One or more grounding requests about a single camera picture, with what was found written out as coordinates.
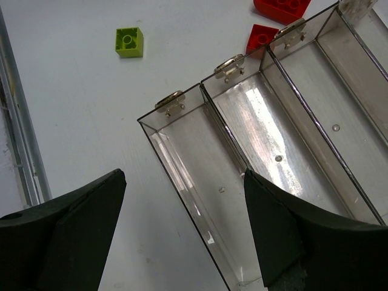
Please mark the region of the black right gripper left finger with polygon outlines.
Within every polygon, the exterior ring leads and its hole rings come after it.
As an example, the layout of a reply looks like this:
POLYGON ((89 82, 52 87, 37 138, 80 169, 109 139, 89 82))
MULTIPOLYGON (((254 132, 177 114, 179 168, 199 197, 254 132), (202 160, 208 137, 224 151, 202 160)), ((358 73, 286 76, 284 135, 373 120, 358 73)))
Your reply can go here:
POLYGON ((1 218, 1 290, 98 290, 126 188, 121 169, 1 218))

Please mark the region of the lime green square lego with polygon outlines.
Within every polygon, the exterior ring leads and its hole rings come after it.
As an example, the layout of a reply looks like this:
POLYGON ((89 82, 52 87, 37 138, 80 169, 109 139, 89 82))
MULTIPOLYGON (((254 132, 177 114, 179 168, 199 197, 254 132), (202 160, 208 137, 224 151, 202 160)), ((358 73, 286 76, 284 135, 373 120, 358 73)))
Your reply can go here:
POLYGON ((120 58, 142 58, 144 37, 139 27, 117 28, 115 52, 120 58))

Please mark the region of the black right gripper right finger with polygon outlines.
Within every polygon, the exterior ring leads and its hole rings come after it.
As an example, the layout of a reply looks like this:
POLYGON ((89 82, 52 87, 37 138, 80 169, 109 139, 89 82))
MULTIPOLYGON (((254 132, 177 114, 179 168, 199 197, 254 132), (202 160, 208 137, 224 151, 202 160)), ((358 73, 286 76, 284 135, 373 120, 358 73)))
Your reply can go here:
POLYGON ((267 289, 387 289, 387 227, 328 212, 252 170, 244 194, 267 289))

